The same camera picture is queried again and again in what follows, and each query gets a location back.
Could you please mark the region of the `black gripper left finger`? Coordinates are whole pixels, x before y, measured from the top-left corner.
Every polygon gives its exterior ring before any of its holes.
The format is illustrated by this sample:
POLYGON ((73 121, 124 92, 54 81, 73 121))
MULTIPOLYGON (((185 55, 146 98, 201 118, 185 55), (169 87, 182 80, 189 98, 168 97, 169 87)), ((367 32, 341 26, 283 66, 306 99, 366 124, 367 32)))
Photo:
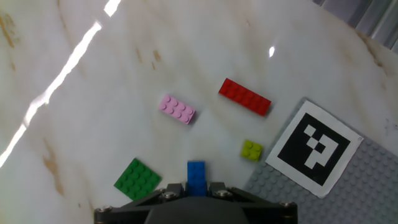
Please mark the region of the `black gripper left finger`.
POLYGON ((94 211, 94 224, 145 223, 149 212, 167 202, 186 197, 183 184, 168 184, 166 188, 153 191, 138 200, 121 207, 105 205, 94 211))

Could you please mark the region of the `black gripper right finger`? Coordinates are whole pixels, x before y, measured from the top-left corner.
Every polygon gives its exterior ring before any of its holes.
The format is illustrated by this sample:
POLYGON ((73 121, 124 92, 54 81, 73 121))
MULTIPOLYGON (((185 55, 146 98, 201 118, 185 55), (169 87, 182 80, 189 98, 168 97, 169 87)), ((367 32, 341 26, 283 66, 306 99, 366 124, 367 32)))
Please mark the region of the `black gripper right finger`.
POLYGON ((294 202, 270 202, 222 182, 210 183, 207 196, 214 200, 210 217, 219 218, 217 223, 298 223, 294 202))

